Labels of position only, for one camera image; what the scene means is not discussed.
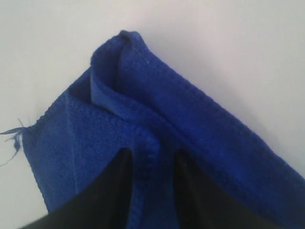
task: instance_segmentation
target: blue fabric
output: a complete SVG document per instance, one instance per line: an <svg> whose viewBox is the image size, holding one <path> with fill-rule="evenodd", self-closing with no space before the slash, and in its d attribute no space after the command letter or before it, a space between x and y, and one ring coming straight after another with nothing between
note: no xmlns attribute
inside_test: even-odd
<svg viewBox="0 0 305 229"><path fill-rule="evenodd" d="M49 212L85 189L121 147L133 152L128 229L179 228L173 153L278 225L305 228L305 181L251 130L152 54L137 32L98 48L90 68L23 133Z"/></svg>

